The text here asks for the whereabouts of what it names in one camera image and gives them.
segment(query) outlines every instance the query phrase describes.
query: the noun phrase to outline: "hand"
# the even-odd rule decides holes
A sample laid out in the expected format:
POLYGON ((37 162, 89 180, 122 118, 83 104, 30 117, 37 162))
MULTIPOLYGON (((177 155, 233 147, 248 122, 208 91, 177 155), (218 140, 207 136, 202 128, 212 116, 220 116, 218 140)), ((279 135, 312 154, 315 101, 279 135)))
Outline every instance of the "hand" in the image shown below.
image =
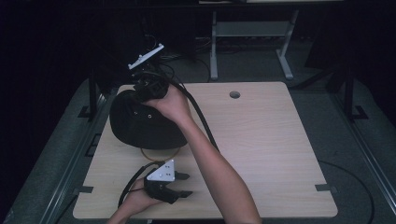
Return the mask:
POLYGON ((125 223, 132 215, 143 212, 150 206, 162 202, 157 199, 150 198, 143 190, 144 185, 143 178, 140 178, 134 182, 134 184, 131 186, 131 190, 134 191, 131 191, 125 197, 123 204, 113 214, 113 216, 111 216, 107 224, 125 223))
POLYGON ((144 105, 156 108, 166 118, 176 124, 191 119, 191 112, 186 96, 173 85, 169 85, 168 93, 162 99, 149 100, 144 105))

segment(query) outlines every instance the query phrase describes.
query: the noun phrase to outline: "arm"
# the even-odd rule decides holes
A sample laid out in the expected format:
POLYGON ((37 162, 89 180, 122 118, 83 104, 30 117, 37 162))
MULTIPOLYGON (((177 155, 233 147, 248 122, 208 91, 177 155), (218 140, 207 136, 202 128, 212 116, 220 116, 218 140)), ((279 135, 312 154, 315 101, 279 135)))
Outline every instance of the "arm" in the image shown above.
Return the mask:
POLYGON ((158 109, 183 132, 224 220, 227 223, 262 223, 247 185, 192 119, 186 97, 174 86, 169 86, 163 99, 148 101, 147 105, 158 109))

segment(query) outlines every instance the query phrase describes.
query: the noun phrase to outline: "person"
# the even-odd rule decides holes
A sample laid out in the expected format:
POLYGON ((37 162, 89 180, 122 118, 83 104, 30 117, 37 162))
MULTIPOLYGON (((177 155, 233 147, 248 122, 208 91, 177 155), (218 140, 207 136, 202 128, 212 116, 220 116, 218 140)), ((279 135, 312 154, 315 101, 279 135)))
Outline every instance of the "person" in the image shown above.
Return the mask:
MULTIPOLYGON (((144 103, 172 120, 186 137, 191 152, 226 223, 262 223, 248 186, 230 163, 215 149, 191 116, 187 98, 175 86, 169 85, 162 99, 144 103)), ((143 179, 131 189, 142 189, 143 179)), ((125 223, 128 218, 160 203, 150 198, 144 190, 132 191, 113 214, 107 224, 125 223)))

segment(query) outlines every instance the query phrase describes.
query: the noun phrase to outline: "table top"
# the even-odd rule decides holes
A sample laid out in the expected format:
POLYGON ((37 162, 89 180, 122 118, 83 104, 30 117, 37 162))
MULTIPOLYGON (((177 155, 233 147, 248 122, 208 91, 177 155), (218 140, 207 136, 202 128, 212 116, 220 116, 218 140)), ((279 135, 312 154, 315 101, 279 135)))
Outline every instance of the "table top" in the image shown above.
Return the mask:
MULTIPOLYGON (((334 217, 337 214, 331 193, 316 189, 316 185, 324 185, 326 180, 285 84, 185 86, 203 111, 221 154, 247 183, 261 217, 334 217), (230 97, 232 91, 238 91, 240 97, 230 97)), ((120 91, 131 88, 122 86, 120 91)), ((192 105, 191 113, 203 130, 192 105)), ((174 153, 146 151, 157 158, 174 153)), ((168 187, 192 190, 193 194, 174 204, 152 206, 134 218, 221 218, 189 145, 182 147, 173 159, 176 170, 191 177, 168 187)), ((140 149, 125 145, 114 136, 107 120, 83 184, 93 187, 93 191, 79 194, 74 216, 109 218, 117 209, 123 188, 147 163, 149 160, 140 149)))

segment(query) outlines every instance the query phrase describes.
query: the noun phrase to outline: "hole in table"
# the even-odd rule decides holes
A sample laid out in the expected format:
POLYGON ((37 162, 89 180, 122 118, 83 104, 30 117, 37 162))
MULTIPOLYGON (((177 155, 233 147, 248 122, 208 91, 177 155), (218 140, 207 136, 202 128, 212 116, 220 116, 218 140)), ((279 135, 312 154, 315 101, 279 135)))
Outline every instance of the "hole in table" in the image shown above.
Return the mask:
POLYGON ((241 93, 239 93, 239 91, 231 91, 230 96, 233 99, 238 99, 239 97, 241 97, 241 93))

